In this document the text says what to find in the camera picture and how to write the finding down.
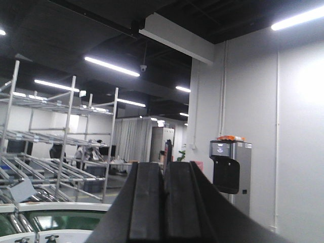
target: black rubber strip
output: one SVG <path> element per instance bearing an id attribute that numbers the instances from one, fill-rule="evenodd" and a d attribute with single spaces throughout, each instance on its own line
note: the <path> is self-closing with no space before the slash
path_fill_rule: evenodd
<path id="1" fill-rule="evenodd" d="M 139 163 L 130 242 L 159 242 L 163 236 L 163 179 L 158 164 Z"/>
<path id="2" fill-rule="evenodd" d="M 200 239 L 201 231 L 195 195 L 192 190 L 190 164 L 169 163 L 164 179 L 167 240 L 187 242 Z"/>

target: green panel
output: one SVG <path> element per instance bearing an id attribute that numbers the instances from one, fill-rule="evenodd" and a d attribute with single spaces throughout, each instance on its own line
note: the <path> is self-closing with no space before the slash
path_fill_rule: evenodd
<path id="1" fill-rule="evenodd" d="M 84 210 L 46 210 L 25 212 L 35 231 L 55 229 L 93 230 L 106 212 Z"/>
<path id="2" fill-rule="evenodd" d="M 0 237 L 9 234 L 16 234 L 16 231 L 6 215 L 0 214 Z"/>

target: white pipe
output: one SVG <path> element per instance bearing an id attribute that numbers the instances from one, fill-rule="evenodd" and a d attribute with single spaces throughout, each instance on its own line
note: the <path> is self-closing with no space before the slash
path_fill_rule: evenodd
<path id="1" fill-rule="evenodd" d="M 65 130 L 64 130 L 62 152 L 61 152 L 61 157 L 60 157 L 60 165 L 59 165 L 59 168 L 58 168 L 55 196 L 58 195 L 58 190 L 59 190 L 59 187 L 60 187 L 60 180 L 61 180 L 61 174 L 62 174 L 62 168 L 63 168 L 63 158 L 64 158 L 64 152 L 65 152 L 65 145 L 66 145 L 66 140 L 67 140 L 67 133 L 68 133 L 68 130 L 69 130 L 71 110 L 72 110 L 72 104 L 73 104 L 75 80 L 76 80 L 76 76 L 73 76 L 73 78 L 72 78 L 72 86 L 71 86 L 71 91 L 70 91 L 69 111 L 68 111 L 67 117 L 66 117 L 66 124 L 65 124 Z"/>
<path id="2" fill-rule="evenodd" d="M 228 40 L 224 43 L 224 58 L 223 58 L 223 77 L 221 84 L 221 101 L 219 110 L 219 130 L 218 136 L 223 134 L 225 120 L 225 96 L 226 96 L 226 79 L 227 79 L 227 57 L 228 57 Z"/>
<path id="3" fill-rule="evenodd" d="M 6 115 L 5 125 L 4 125 L 4 131 L 3 131 L 2 139 L 1 139 L 1 143 L 0 143 L 0 158 L 5 153 L 4 144 L 5 144 L 5 139 L 6 139 L 6 136 L 7 136 L 7 130 L 8 130 L 8 124 L 9 124 L 11 106 L 12 106 L 14 91 L 15 91 L 15 88 L 16 88 L 16 82 L 17 82 L 17 77 L 18 77 L 19 64 L 20 64 L 20 62 L 16 61 L 14 74 L 13 74 L 13 77 L 12 77 L 12 80 L 11 80 L 12 82 L 11 82 L 10 97 L 9 97 L 9 102 L 8 102 L 8 110 L 7 110 L 7 115 Z"/>
<path id="4" fill-rule="evenodd" d="M 196 76 L 196 111 L 194 116 L 194 123 L 191 125 L 192 121 L 190 119 L 190 122 L 188 120 L 188 123 L 190 123 L 191 126 L 193 126 L 193 141 L 192 141 L 192 147 L 191 149 L 196 149 L 196 134 L 197 134 L 197 116 L 198 116 L 198 99 L 199 99 L 199 80 L 200 80 L 200 61 L 198 62 L 198 70 L 197 70 L 197 76 Z"/>
<path id="5" fill-rule="evenodd" d="M 279 47 L 277 49 L 277 77 L 276 77 L 276 129 L 275 129 L 275 195 L 274 195 L 274 230 L 278 233 L 278 184 L 279 184 L 279 92 L 280 92 L 280 62 Z"/>
<path id="6" fill-rule="evenodd" d="M 109 164 L 110 164 L 110 160 L 111 160 L 111 150 L 112 150 L 112 143 L 113 143 L 113 134 L 114 134 L 114 129 L 115 129 L 115 121 L 116 121 L 116 113 L 117 113 L 118 90 L 119 90 L 119 88 L 116 88 L 116 90 L 115 90 L 115 101 L 114 101 L 114 105 L 113 105 L 113 117 L 112 117 L 112 126 L 111 126 L 111 136 L 110 136 L 110 145 L 109 145 L 109 151 L 108 151 L 109 157 L 108 157 L 108 161 L 107 161 L 105 182 L 104 182 L 103 193 L 102 193 L 102 203 L 103 204 L 105 203 L 107 183 L 108 183 Z"/>

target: person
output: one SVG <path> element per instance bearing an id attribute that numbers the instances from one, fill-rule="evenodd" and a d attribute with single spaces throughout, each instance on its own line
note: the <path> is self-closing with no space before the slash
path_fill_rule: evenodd
<path id="1" fill-rule="evenodd" d="M 62 153 L 62 144 L 54 143 L 52 148 L 50 149 L 50 158 L 61 158 Z"/>
<path id="2" fill-rule="evenodd" d="M 77 146 L 77 150 L 76 150 L 76 152 L 75 152 L 75 154 L 74 154 L 74 157 L 77 158 L 77 159 L 82 159 L 82 155 L 83 155 L 84 152 L 85 152 L 85 148 L 84 148 L 84 146 L 80 146 L 80 145 L 78 145 L 78 146 Z M 83 165 L 82 165 L 82 169 L 81 169 L 81 161 L 76 161 L 76 167 L 77 167 L 78 169 L 80 169 L 80 170 L 84 170 L 84 169 L 85 169 L 85 165 L 86 165 L 86 164 L 83 163 Z"/>

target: water dispenser panel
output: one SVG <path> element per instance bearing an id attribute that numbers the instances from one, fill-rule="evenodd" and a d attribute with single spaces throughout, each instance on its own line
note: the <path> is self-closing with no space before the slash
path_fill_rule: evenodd
<path id="1" fill-rule="evenodd" d="M 211 156 L 230 157 L 231 145 L 229 143 L 211 143 Z"/>

